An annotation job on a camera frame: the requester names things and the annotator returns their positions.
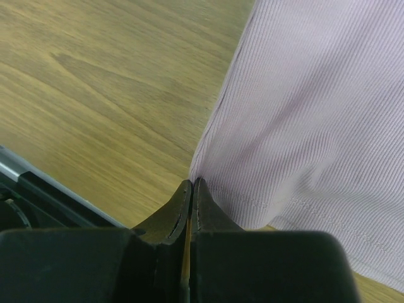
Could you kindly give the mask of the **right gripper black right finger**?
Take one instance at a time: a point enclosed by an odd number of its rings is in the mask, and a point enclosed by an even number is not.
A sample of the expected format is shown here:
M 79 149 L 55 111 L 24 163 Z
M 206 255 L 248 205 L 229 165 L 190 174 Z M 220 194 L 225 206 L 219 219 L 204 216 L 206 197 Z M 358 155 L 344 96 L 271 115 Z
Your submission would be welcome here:
M 203 178 L 196 179 L 193 187 L 191 235 L 198 232 L 242 232 L 214 201 Z

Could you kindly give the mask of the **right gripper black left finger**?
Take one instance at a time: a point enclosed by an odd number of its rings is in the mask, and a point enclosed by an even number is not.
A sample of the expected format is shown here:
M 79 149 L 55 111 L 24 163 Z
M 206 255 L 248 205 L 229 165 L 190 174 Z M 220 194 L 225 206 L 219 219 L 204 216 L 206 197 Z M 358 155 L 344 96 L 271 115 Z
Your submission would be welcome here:
M 191 194 L 191 181 L 182 181 L 166 204 L 131 230 L 152 244 L 176 240 L 186 228 Z

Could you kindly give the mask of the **pink ribbed tank top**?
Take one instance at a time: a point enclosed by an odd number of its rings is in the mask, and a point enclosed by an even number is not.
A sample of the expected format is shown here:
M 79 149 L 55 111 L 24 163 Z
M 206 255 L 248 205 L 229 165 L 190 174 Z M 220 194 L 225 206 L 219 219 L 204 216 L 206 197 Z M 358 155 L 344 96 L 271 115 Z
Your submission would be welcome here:
M 241 227 L 403 290 L 403 2 L 256 1 L 191 162 Z

